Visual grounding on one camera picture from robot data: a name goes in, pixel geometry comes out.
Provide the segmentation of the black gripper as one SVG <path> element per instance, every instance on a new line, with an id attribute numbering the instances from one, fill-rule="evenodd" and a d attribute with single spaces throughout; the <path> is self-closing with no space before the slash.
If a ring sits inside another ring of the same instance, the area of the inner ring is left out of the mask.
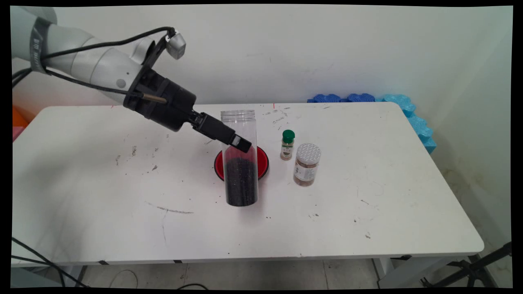
<path id="1" fill-rule="evenodd" d="M 236 131 L 205 112 L 193 110 L 196 95 L 156 73 L 150 66 L 142 67 L 129 91 L 145 94 L 145 98 L 127 95 L 123 106 L 143 115 L 165 128 L 178 131 L 184 123 L 194 130 L 247 153 L 252 144 Z"/>

